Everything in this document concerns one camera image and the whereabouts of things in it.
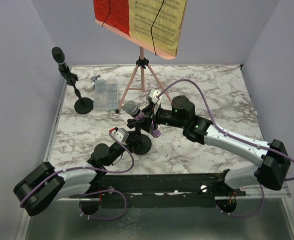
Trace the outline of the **black microphone stand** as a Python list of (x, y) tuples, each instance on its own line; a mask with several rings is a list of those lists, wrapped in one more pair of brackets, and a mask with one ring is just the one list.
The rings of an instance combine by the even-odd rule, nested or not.
[(74, 109), (78, 114), (84, 115), (88, 114), (93, 110), (93, 100), (88, 97), (82, 97), (80, 91), (76, 87), (76, 82), (78, 81), (78, 76), (72, 73), (66, 64), (58, 65), (59, 72), (61, 76), (66, 80), (69, 86), (72, 86), (78, 100), (74, 104)]
[(135, 130), (129, 131), (129, 137), (125, 141), (129, 150), (136, 155), (145, 155), (151, 149), (152, 143), (150, 138), (143, 134), (141, 131), (147, 133), (150, 132), (151, 127), (148, 125), (151, 122), (149, 120), (127, 120), (127, 127), (130, 129), (135, 128)]

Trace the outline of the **purple glitter microphone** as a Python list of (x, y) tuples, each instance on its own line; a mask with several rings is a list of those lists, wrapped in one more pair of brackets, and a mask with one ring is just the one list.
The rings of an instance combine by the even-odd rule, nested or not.
[[(145, 113), (142, 110), (140, 110), (138, 104), (133, 100), (127, 101), (123, 105), (123, 109), (127, 114), (131, 115), (136, 121), (141, 121), (145, 118)], [(155, 129), (153, 121), (151, 121), (150, 135), (154, 138), (158, 138), (161, 135), (161, 132), (158, 129)]]

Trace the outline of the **pink music stand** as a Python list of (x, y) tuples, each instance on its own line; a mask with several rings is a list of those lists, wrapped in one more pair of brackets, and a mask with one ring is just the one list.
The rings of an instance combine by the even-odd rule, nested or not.
[(164, 89), (145, 50), (165, 60), (177, 56), (180, 33), (187, 2), (185, 0), (95, 0), (95, 21), (103, 28), (139, 46), (139, 58), (116, 111), (122, 103), (138, 71), (141, 76), (139, 91), (145, 93), (145, 69), (148, 69), (160, 89)]

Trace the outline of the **yellow sheet music page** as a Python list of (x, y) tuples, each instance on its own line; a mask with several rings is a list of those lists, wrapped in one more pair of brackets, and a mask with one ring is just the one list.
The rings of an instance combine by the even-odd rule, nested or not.
[(185, 0), (130, 0), (129, 35), (151, 51), (174, 59), (185, 13)]

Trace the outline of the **red sheet music page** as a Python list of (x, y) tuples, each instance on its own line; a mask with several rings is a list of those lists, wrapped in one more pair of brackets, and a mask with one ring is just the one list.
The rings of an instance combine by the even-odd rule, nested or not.
[(128, 0), (94, 0), (93, 8), (95, 18), (102, 26), (109, 25), (129, 35)]

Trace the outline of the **black microphone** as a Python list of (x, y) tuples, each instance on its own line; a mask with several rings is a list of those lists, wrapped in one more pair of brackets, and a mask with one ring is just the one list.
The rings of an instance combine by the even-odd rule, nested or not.
[(59, 70), (62, 71), (62, 72), (67, 71), (67, 69), (69, 69), (69, 67), (65, 63), (65, 55), (64, 55), (62, 49), (55, 46), (55, 47), (52, 48), (51, 53), (52, 53), (53, 59), (58, 64)]

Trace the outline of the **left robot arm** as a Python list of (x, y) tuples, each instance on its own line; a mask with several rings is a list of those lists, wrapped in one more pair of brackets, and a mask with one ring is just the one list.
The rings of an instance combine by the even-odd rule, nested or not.
[(109, 135), (114, 143), (111, 146), (104, 143), (97, 145), (90, 159), (83, 164), (65, 168), (43, 162), (36, 167), (13, 188), (20, 208), (32, 217), (60, 198), (82, 194), (91, 198), (98, 190), (95, 181), (107, 173), (124, 174), (132, 170), (129, 167), (111, 171), (106, 166), (113, 164), (124, 152), (131, 156), (142, 143), (142, 134), (131, 131), (121, 139), (120, 130), (113, 129)]

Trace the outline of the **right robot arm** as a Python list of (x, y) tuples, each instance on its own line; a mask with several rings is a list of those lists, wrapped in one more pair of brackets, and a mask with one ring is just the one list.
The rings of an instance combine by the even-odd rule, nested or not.
[(225, 170), (222, 180), (217, 182), (219, 194), (228, 196), (235, 189), (257, 184), (281, 190), (291, 165), (281, 141), (255, 140), (215, 126), (213, 121), (196, 115), (195, 105), (184, 95), (173, 98), (171, 110), (161, 108), (156, 97), (146, 99), (150, 110), (144, 111), (155, 125), (182, 128), (188, 140), (226, 150), (251, 163), (248, 167)]

